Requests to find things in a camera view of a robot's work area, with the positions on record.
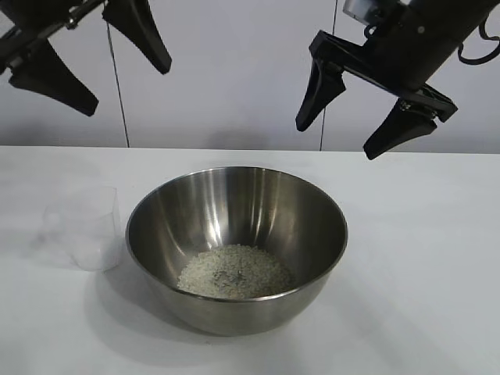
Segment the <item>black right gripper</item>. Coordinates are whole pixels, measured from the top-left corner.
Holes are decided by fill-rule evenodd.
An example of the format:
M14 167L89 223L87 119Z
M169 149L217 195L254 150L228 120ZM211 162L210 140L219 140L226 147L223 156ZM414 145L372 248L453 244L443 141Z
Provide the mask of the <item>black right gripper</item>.
M318 115L345 90L343 73L382 89L398 101L363 146L369 160L394 147L427 136L437 129L434 118L447 121L455 103L427 81L457 45L438 36L413 11L391 11L365 28L363 45L321 30L309 52L312 67L296 128L306 131Z

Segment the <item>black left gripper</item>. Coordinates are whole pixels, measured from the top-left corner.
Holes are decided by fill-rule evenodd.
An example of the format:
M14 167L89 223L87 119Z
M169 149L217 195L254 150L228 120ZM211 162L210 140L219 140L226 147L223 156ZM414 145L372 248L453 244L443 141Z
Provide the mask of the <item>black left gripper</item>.
M131 41L161 74L167 74L172 58L148 0L2 1L1 14L12 22L1 35L1 71L12 70L9 83L93 116L98 99L53 47L41 45L63 28L75 29L83 18L104 6L104 21Z

